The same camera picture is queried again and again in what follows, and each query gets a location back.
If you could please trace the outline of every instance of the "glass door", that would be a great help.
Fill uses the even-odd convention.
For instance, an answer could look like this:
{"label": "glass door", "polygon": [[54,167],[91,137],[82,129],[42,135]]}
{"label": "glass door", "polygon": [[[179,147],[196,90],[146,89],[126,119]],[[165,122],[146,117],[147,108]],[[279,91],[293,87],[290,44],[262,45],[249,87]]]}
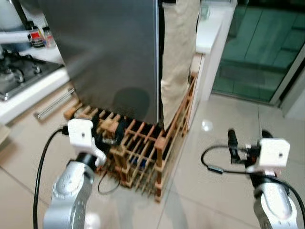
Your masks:
{"label": "glass door", "polygon": [[236,7],[214,93],[275,103],[278,89],[285,89],[281,83],[300,62],[297,57],[304,57],[305,1],[268,2],[249,0]]}

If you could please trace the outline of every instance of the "beige cloth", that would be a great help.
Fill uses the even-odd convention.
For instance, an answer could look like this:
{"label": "beige cloth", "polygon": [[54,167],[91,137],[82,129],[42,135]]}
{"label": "beige cloth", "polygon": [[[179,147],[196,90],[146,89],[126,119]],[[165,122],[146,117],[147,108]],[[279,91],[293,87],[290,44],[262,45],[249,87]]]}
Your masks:
{"label": "beige cloth", "polygon": [[200,0],[177,0],[163,4],[165,38],[161,99],[164,129],[172,122],[188,87],[188,76],[196,48],[196,22]]}

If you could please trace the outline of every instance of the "white countertop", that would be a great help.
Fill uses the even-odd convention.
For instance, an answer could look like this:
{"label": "white countertop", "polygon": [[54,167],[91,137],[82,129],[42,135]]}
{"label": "white countertop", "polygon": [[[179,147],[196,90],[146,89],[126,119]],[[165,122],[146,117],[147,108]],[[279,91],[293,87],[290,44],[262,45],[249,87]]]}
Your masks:
{"label": "white countertop", "polygon": [[[31,54],[36,59],[62,63],[62,58],[57,48],[52,50],[31,48],[20,54]],[[66,69],[62,67],[8,101],[0,102],[0,123],[6,124],[13,120],[69,80]]]}
{"label": "white countertop", "polygon": [[210,7],[210,16],[200,19],[197,27],[196,52],[209,54],[214,46],[220,27],[224,20],[223,10]]}

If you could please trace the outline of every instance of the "refrigerator door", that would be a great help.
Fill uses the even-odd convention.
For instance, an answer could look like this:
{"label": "refrigerator door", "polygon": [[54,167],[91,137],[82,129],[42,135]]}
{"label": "refrigerator door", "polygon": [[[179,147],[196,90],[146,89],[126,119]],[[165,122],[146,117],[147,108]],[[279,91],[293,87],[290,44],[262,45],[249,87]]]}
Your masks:
{"label": "refrigerator door", "polygon": [[158,0],[39,0],[84,104],[159,120]]}

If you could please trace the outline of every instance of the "tiled floor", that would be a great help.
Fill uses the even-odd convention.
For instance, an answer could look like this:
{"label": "tiled floor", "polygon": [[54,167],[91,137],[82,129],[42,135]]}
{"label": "tiled floor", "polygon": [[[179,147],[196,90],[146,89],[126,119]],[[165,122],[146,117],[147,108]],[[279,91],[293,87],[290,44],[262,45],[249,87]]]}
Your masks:
{"label": "tiled floor", "polygon": [[[212,131],[202,130],[203,119],[213,123]],[[288,180],[305,200],[305,122],[283,119],[275,108],[212,95],[208,102],[200,103],[198,107],[160,204],[153,198],[141,196],[140,192],[121,187],[110,195],[101,196],[97,192],[99,180],[96,179],[87,212],[96,212],[100,216],[101,229],[258,229],[251,181],[245,176],[221,176],[208,172],[200,162],[205,148],[227,143],[227,130],[231,127],[235,129],[240,144],[256,143],[263,128],[276,137],[286,138],[291,144],[291,152],[282,178]],[[227,150],[215,151],[207,155],[206,160],[233,168]],[[234,166],[234,169],[243,170],[244,167]],[[14,182],[10,182],[10,189],[15,189],[18,184]],[[24,211],[21,217],[23,228],[31,228],[28,218],[31,219],[32,197],[27,196],[31,193],[20,192],[23,194],[16,201],[24,202],[27,210],[19,209],[16,213],[20,215]],[[0,201],[3,202],[5,195],[1,193],[2,189]],[[42,215],[46,204],[41,204]],[[304,229],[300,210],[298,215],[299,228]],[[18,226],[10,225],[9,221],[6,225],[7,229]]]}

